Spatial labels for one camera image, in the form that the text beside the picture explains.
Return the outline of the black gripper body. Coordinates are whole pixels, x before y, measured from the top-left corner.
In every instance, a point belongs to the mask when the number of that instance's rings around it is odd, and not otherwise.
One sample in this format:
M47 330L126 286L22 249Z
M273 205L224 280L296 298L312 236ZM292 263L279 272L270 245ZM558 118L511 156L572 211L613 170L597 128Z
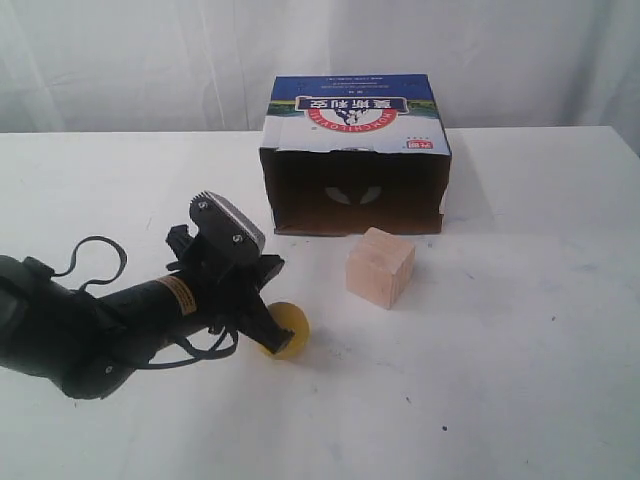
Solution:
M175 255L167 266L168 325L239 325L247 298L259 294L251 284L248 267L224 257L183 225L171 227L166 243Z

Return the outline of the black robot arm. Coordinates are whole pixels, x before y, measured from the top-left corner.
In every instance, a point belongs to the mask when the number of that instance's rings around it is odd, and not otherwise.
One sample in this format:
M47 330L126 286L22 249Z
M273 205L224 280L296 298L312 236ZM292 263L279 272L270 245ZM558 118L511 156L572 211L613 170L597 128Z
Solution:
M1 258L1 365L51 381L73 399L104 399L138 370L233 355L240 336L278 354L294 332L260 293L282 270L278 255L232 257L185 225L166 242L168 275L103 297L69 290L33 257Z

